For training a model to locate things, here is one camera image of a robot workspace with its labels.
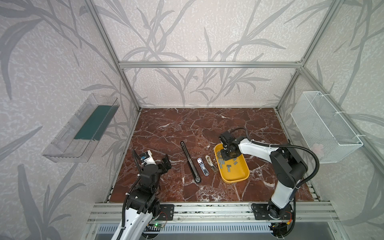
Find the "aluminium front rail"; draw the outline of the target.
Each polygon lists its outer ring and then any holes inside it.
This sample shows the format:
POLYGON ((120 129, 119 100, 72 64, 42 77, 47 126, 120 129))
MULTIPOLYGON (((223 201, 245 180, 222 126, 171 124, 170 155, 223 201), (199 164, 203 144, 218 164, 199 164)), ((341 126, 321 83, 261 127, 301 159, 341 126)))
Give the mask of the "aluminium front rail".
MULTIPOLYGON (((255 216, 249 202, 177 202, 173 212, 161 214, 164 223, 250 223, 255 216)), ((122 204, 95 204, 87 224, 118 224, 122 204)), ((338 222, 330 202, 296 203, 297 222, 338 222)))

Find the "pink object in basket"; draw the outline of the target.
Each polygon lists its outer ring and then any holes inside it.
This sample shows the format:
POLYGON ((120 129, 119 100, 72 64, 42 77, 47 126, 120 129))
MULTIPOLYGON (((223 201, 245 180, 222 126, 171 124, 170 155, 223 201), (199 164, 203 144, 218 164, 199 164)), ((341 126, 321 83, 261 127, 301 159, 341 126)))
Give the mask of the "pink object in basket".
POLYGON ((317 155, 319 159, 325 155, 323 144, 313 144, 311 150, 317 155))

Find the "blue mini stapler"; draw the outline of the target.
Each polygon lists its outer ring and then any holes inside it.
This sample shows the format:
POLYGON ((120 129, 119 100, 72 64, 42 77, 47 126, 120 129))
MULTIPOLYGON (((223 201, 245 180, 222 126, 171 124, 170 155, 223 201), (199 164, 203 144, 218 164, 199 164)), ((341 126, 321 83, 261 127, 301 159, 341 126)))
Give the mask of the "blue mini stapler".
POLYGON ((202 158, 198 158, 197 161, 198 161, 198 164, 199 164, 199 166, 200 166, 200 168, 201 168, 203 174, 204 174, 205 176, 208 176, 210 173, 209 173, 209 171, 207 170, 207 168, 206 168, 206 166, 205 166, 205 164, 204 164, 202 158))

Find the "yellow plastic tray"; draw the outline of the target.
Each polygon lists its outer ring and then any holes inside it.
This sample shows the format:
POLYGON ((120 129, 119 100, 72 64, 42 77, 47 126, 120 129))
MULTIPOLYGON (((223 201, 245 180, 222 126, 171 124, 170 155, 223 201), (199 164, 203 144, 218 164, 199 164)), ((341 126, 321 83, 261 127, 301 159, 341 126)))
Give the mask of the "yellow plastic tray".
POLYGON ((225 161, 220 153, 220 150, 222 149, 223 144, 218 144, 214 148, 214 153, 223 181, 227 184, 232 184, 247 180, 250 176, 250 170, 246 163, 244 155, 240 155, 237 158, 225 161), (224 160, 226 164, 221 167, 218 160, 224 160), (228 172, 227 165, 232 166, 230 173, 228 172))

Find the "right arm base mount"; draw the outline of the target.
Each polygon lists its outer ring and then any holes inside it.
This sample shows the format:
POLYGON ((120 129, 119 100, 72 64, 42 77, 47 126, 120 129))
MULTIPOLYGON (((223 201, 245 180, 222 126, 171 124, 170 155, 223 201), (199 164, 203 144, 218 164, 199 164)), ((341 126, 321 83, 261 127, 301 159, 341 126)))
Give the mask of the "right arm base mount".
POLYGON ((279 209, 275 205, 252 203, 251 210, 255 220, 265 221, 290 221, 294 214, 294 210, 290 204, 284 209, 279 209))

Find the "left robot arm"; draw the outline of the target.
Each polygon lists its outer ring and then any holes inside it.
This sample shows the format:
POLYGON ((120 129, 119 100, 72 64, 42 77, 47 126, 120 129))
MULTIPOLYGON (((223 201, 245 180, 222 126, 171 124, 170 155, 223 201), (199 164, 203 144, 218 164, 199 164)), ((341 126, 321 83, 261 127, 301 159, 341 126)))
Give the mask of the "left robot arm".
POLYGON ((113 240, 138 240, 150 221, 159 216, 161 208, 156 192, 161 175, 172 168, 168 155, 165 155, 158 164, 153 159, 151 151, 138 155, 133 150, 132 155, 139 174, 126 194, 122 220, 112 237, 113 240))

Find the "clear plastic wall shelf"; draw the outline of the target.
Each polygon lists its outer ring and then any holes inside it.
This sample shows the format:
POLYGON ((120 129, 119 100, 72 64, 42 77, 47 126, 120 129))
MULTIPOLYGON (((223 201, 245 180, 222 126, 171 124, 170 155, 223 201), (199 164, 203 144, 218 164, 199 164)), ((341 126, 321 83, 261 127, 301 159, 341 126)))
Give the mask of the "clear plastic wall shelf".
POLYGON ((55 163, 86 163, 115 116, 117 97, 90 94, 42 155, 55 163))

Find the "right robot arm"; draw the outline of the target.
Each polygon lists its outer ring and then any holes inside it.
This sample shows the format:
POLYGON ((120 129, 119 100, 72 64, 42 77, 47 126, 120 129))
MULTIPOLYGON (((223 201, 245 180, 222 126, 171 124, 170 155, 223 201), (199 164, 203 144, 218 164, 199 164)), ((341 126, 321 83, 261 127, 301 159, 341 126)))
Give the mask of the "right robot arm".
POLYGON ((232 132, 236 130, 239 128, 230 132, 226 131, 219 136, 224 147, 221 155, 225 161, 241 155, 251 155, 272 164, 278 183, 269 200, 267 211, 273 219, 278 219, 295 198, 298 189, 316 176, 320 169, 320 160, 313 151, 302 146, 258 142, 252 140, 248 132, 246 132, 246 136, 236 138, 232 135, 232 132), (309 153, 315 161, 314 170, 306 178, 304 175, 308 171, 308 166, 297 150, 309 153))

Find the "small green circuit board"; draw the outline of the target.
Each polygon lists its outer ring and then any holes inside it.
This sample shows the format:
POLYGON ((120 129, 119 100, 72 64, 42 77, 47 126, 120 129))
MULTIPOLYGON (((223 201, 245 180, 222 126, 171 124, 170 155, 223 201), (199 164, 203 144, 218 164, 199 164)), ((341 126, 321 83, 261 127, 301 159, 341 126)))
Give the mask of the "small green circuit board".
POLYGON ((150 231, 160 231, 161 229, 165 228, 165 226, 166 226, 166 222, 152 223, 147 225, 150 231))

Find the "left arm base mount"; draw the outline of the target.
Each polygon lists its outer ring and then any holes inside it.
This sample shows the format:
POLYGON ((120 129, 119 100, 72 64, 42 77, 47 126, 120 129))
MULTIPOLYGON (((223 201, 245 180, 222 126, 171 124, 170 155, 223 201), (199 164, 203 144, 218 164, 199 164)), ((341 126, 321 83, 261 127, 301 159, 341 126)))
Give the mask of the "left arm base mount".
POLYGON ((174 204, 160 204, 160 209, 157 211, 159 215, 155 218, 156 221, 172 221, 174 218, 174 204))

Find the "white mini stapler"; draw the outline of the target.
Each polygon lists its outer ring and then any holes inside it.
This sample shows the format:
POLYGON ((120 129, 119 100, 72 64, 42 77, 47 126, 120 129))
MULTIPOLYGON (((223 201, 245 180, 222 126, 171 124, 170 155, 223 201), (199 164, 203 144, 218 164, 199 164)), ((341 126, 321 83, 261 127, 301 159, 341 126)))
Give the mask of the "white mini stapler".
POLYGON ((205 158, 206 158, 208 165, 211 167, 211 169, 214 171, 214 173, 216 173, 218 170, 217 170, 216 166, 213 164, 213 161, 210 158, 210 156, 206 155, 205 158))

